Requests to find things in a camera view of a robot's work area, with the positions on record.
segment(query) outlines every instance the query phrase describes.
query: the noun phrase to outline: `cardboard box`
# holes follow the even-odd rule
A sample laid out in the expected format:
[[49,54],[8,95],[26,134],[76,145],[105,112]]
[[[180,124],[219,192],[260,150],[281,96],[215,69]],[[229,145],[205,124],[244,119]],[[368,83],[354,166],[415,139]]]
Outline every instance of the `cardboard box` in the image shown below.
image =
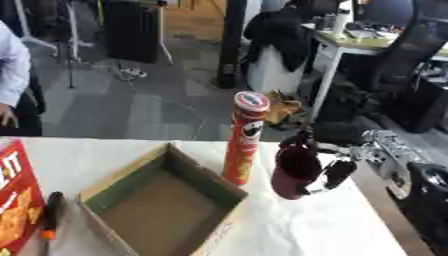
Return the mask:
[[22,143],[6,144],[0,151],[0,256],[18,254],[45,205]]
[[166,144],[80,194],[119,255],[208,255],[247,193]]

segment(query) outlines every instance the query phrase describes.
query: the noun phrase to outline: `open cardboard box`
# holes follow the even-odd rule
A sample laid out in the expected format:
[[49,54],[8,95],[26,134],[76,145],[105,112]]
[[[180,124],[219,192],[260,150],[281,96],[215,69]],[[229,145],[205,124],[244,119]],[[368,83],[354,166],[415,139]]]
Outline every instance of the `open cardboard box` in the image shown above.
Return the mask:
[[81,192],[90,226],[119,255],[208,255],[247,193],[166,144]]

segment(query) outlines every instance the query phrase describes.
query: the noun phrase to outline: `person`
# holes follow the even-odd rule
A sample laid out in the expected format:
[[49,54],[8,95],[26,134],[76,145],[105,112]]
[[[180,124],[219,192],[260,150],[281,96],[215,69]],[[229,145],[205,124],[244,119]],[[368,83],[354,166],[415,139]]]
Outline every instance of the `person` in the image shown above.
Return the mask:
[[0,21],[0,136],[42,136],[45,103],[31,72],[28,48]]

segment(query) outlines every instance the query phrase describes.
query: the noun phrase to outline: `black jacket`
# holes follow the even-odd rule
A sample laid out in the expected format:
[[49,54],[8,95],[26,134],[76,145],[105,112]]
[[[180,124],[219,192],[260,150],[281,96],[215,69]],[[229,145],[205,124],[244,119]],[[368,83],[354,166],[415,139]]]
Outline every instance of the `black jacket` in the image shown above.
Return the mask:
[[273,45],[281,54],[285,68],[294,72],[308,57],[310,35],[301,26],[300,11],[285,7],[276,12],[263,12],[247,25],[244,36],[252,40],[247,61],[258,60],[261,50]]

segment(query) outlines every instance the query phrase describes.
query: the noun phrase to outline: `red box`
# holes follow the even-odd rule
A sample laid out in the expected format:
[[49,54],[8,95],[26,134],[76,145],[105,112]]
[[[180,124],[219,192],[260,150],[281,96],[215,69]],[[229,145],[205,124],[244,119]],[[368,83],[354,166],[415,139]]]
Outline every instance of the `red box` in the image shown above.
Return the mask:
[[0,151],[0,256],[19,252],[36,230],[44,205],[25,149],[14,141]]

